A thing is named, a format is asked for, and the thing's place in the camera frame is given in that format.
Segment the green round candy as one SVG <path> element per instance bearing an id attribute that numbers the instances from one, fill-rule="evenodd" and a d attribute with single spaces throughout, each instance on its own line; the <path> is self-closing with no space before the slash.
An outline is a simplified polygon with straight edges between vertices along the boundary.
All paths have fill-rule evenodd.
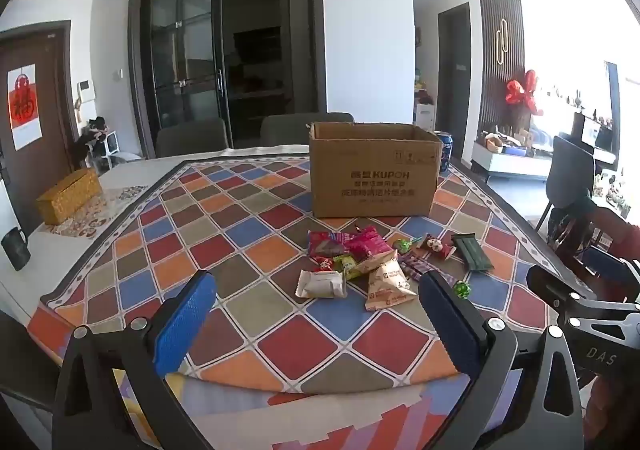
<path id="1" fill-rule="evenodd" d="M 454 290 L 454 293 L 456 293 L 457 296 L 459 296 L 460 299 L 463 299 L 463 300 L 467 300 L 471 295 L 471 291 L 472 291 L 471 285 L 469 285 L 469 283 L 465 281 L 456 282 L 452 286 L 452 289 Z"/>

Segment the dark green snack bar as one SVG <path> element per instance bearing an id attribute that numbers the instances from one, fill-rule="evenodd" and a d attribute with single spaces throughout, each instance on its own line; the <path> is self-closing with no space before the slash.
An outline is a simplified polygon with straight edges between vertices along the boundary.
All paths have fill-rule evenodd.
<path id="1" fill-rule="evenodd" d="M 475 238 L 474 233 L 457 233 L 451 236 L 451 241 L 470 271 L 487 273 L 487 271 L 494 268 L 491 260 Z"/>

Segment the red santa candy packet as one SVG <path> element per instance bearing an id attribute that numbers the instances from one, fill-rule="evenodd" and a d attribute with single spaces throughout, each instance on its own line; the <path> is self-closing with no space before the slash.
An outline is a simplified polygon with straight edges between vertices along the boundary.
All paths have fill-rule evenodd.
<path id="1" fill-rule="evenodd" d="M 433 255 L 435 259 L 440 259 L 441 261 L 450 259 L 457 251 L 457 248 L 453 244 L 444 242 L 442 239 L 436 238 L 429 233 L 423 239 L 420 248 Z"/>

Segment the beige snack bag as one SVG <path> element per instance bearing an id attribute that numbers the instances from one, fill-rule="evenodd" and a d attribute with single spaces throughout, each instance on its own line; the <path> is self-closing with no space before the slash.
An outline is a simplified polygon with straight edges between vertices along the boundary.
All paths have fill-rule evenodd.
<path id="1" fill-rule="evenodd" d="M 382 311 L 412 302 L 418 297 L 400 268 L 395 250 L 370 256 L 356 265 L 354 273 L 358 277 L 368 277 L 367 300 L 364 304 L 367 311 Z"/>

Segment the pink snack packet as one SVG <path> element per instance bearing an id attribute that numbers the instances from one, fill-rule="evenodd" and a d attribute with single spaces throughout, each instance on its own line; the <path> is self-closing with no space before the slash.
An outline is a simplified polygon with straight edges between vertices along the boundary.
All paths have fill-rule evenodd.
<path id="1" fill-rule="evenodd" d="M 361 229 L 345 242 L 345 248 L 357 262 L 374 255 L 389 252 L 392 247 L 383 239 L 374 226 Z"/>

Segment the yellow green candy packet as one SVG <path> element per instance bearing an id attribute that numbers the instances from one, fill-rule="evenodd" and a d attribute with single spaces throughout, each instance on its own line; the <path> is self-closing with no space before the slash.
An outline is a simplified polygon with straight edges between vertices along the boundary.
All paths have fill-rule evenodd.
<path id="1" fill-rule="evenodd" d="M 333 269 L 341 273 L 345 281 L 352 280 L 361 275 L 356 259 L 349 254 L 335 256 L 333 259 Z"/>

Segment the red hawthorn snack packet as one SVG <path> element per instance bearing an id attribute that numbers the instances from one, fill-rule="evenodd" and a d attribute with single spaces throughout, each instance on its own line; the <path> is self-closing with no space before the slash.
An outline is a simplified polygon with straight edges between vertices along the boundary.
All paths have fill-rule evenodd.
<path id="1" fill-rule="evenodd" d="M 309 257 L 329 257 L 347 252 L 346 244 L 352 240 L 353 233 L 334 233 L 333 231 L 308 231 L 307 255 Z"/>

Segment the white snack packet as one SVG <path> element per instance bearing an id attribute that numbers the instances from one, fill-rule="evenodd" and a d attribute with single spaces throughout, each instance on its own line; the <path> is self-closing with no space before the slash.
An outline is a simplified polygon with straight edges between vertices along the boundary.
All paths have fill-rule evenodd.
<path id="1" fill-rule="evenodd" d="M 346 281 L 337 271 L 309 271 L 299 273 L 295 296 L 299 299 L 344 299 Z"/>

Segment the purple striped candy bar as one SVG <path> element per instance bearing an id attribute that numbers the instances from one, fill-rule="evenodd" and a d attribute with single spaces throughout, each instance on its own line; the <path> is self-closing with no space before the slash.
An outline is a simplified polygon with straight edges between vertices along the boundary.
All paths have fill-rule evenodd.
<path id="1" fill-rule="evenodd" d="M 442 277 L 442 279 L 444 279 L 448 283 L 448 285 L 450 285 L 450 287 L 452 287 L 457 282 L 457 279 L 455 277 L 444 273 L 442 270 L 439 270 L 438 268 L 427 262 L 427 260 L 423 257 L 416 256 L 416 254 L 414 254 L 413 252 L 399 254 L 398 263 L 404 275 L 408 279 L 412 279 L 416 282 L 419 282 L 421 276 L 428 273 L 429 271 L 435 271 L 436 274 L 440 274 L 440 277 Z"/>

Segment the small red candy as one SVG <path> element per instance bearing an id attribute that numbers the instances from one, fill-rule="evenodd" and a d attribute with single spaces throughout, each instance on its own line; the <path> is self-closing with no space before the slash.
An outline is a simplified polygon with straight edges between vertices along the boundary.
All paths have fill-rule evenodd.
<path id="1" fill-rule="evenodd" d="M 316 264 L 316 271 L 333 271 L 334 270 L 334 260 L 332 257 L 326 257 L 322 255 L 316 255 L 311 257 L 311 259 Z"/>

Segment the colourful diamond pattern tablecloth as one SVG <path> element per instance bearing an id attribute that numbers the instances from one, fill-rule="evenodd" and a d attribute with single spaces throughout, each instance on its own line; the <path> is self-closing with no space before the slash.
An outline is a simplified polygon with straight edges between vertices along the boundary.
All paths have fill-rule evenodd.
<path id="1" fill-rule="evenodd" d="M 368 282 L 343 300 L 295 296 L 314 267 L 308 231 L 396 239 L 474 233 L 494 265 L 459 256 L 427 262 L 471 285 L 471 302 L 511 328 L 538 331 L 549 307 L 527 271 L 547 256 L 458 170 L 438 182 L 431 213 L 314 217 L 303 155 L 184 163 L 110 222 L 58 288 L 44 296 L 29 334 L 55 359 L 78 326 L 120 330 L 150 317 L 195 271 L 209 270 L 217 300 L 170 387 L 218 449 L 420 449 L 468 381 L 454 370 L 421 305 L 367 311 Z"/>

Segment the brown cardboard box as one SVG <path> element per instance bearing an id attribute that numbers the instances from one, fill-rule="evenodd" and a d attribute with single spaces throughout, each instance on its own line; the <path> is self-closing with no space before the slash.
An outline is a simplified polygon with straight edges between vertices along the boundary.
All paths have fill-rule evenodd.
<path id="1" fill-rule="evenodd" d="M 315 217 L 426 216 L 442 141 L 410 124 L 314 122 L 309 158 Z"/>

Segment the dark dining chair middle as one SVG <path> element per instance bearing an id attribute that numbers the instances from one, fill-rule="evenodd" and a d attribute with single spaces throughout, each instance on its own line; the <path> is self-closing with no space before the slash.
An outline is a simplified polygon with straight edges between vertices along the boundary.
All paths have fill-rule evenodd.
<path id="1" fill-rule="evenodd" d="M 314 122 L 350 123 L 354 117 L 348 112 L 311 112 L 275 114 L 262 120 L 260 144 L 262 147 L 279 145 L 307 145 L 309 128 Z"/>

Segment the black glass sliding door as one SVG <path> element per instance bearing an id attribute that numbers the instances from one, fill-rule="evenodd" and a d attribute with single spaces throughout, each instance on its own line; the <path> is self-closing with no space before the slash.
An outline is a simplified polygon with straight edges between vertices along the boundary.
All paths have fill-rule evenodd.
<path id="1" fill-rule="evenodd" d="M 221 0 L 146 0 L 145 96 L 151 138 L 162 129 L 229 124 Z"/>

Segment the gold wall ornament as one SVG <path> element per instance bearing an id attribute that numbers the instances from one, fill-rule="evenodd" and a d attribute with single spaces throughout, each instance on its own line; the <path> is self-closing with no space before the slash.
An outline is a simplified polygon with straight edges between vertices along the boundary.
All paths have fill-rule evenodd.
<path id="1" fill-rule="evenodd" d="M 499 66 L 504 64 L 506 54 L 509 53 L 509 25 L 506 18 L 501 18 L 495 33 L 496 62 Z"/>

